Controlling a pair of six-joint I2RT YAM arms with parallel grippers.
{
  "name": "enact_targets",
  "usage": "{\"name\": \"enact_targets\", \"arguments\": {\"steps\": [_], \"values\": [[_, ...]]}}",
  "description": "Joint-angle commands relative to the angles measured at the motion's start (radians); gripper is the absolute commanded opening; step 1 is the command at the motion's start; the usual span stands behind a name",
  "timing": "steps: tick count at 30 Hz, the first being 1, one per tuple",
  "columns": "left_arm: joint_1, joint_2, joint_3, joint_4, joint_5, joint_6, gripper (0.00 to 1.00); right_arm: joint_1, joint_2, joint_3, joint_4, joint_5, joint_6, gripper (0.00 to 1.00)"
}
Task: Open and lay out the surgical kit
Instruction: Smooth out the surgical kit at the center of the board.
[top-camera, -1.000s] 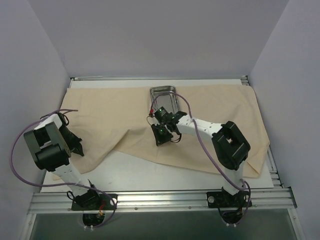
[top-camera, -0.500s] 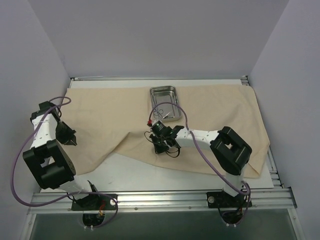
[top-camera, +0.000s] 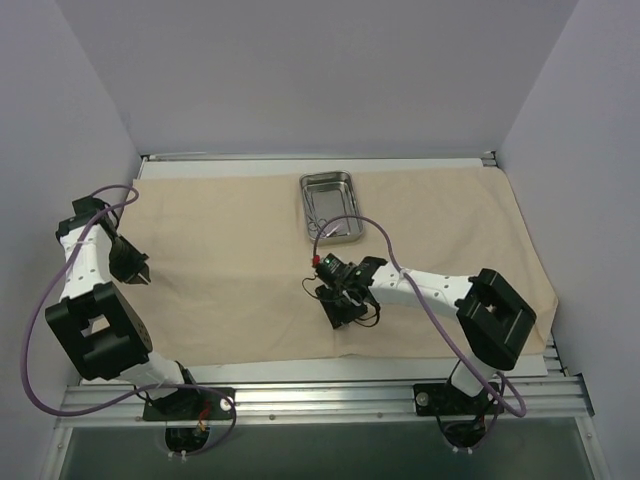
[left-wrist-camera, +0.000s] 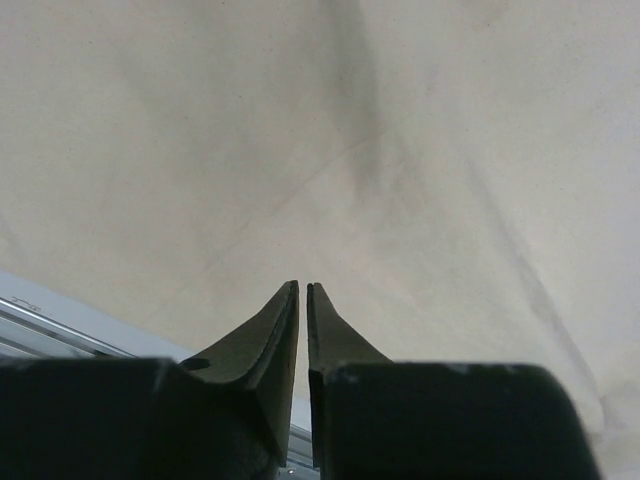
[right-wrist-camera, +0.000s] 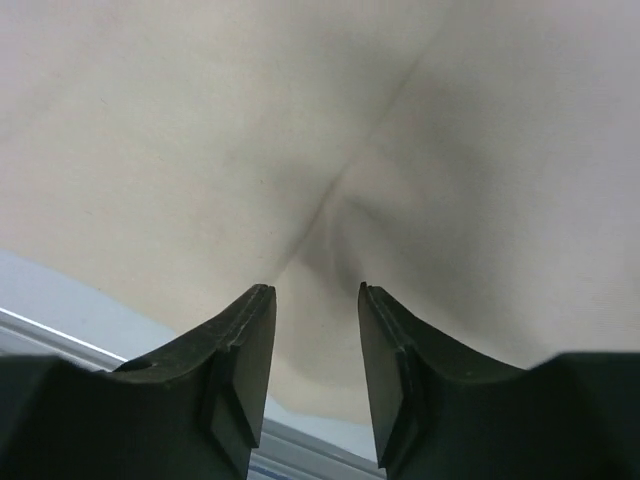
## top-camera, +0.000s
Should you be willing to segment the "steel tweezers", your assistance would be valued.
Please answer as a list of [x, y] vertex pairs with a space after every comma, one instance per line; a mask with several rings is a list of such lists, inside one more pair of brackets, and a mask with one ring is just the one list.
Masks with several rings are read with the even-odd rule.
[[323, 237], [324, 238], [329, 238], [333, 235], [336, 235], [342, 228], [342, 223], [341, 222], [336, 222], [335, 224], [333, 224], [332, 226], [328, 227], [324, 233], [323, 233]]

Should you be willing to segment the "steel instrument tray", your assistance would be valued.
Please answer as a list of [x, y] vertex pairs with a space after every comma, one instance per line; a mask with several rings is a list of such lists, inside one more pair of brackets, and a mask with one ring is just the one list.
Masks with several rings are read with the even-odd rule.
[[327, 219], [327, 227], [342, 222], [341, 234], [322, 238], [319, 245], [346, 244], [359, 240], [364, 235], [364, 225], [357, 218], [360, 214], [352, 176], [347, 171], [328, 171], [302, 175], [299, 179], [304, 213], [303, 193], [308, 193], [314, 201], [316, 209]]

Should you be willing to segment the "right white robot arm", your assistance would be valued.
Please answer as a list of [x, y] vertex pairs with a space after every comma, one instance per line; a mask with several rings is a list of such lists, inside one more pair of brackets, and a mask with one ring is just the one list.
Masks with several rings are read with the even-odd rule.
[[315, 297], [335, 329], [361, 319], [369, 307], [379, 316], [387, 305], [429, 307], [435, 317], [457, 319], [471, 353], [443, 391], [447, 406], [459, 413], [479, 402], [497, 373], [515, 368], [537, 320], [533, 308], [492, 269], [448, 276], [402, 269], [379, 257], [345, 263], [333, 254], [316, 256], [313, 268], [322, 282]]

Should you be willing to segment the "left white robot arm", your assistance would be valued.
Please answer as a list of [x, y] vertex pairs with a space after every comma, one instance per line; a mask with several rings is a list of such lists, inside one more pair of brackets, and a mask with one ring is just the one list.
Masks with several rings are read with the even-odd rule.
[[150, 333], [120, 284], [147, 285], [147, 254], [118, 231], [109, 203], [95, 196], [73, 201], [56, 238], [68, 263], [58, 302], [45, 319], [73, 366], [86, 380], [127, 382], [143, 388], [162, 415], [190, 419], [205, 396], [188, 369], [154, 351]]

